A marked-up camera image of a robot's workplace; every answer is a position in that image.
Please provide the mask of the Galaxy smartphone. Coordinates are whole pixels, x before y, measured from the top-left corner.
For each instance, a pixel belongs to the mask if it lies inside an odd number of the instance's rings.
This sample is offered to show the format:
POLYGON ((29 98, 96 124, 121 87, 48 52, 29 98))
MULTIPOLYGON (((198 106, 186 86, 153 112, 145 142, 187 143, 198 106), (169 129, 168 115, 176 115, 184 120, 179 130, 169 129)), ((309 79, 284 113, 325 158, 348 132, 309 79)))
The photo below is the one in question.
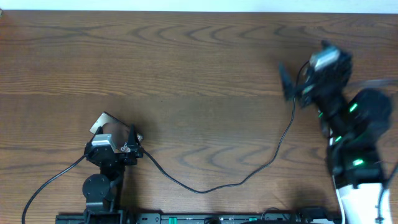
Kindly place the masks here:
MULTIPOLYGON (((114 116, 107 112, 102 112, 99 118, 94 122, 90 128, 90 133, 94 134, 97 128, 103 128, 103 134, 111 134, 116 148, 113 150, 115 153, 127 152, 126 142, 130 131, 130 126, 124 124, 114 116)), ((137 133, 139 143, 144 139, 143 135, 137 133)))

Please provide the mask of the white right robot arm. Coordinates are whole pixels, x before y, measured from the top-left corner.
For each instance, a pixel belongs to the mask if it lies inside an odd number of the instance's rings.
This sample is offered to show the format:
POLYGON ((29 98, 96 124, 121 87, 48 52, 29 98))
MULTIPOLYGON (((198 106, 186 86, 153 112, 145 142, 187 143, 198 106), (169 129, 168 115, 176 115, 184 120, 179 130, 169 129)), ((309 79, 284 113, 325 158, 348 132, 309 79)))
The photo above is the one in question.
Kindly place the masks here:
POLYGON ((327 41, 292 80, 283 64, 284 97, 301 107, 315 105, 329 130, 326 164, 333 180, 342 223, 392 223, 391 178, 377 142, 391 127, 392 98, 378 88, 363 88, 351 100, 344 89, 353 72, 353 55, 327 41))

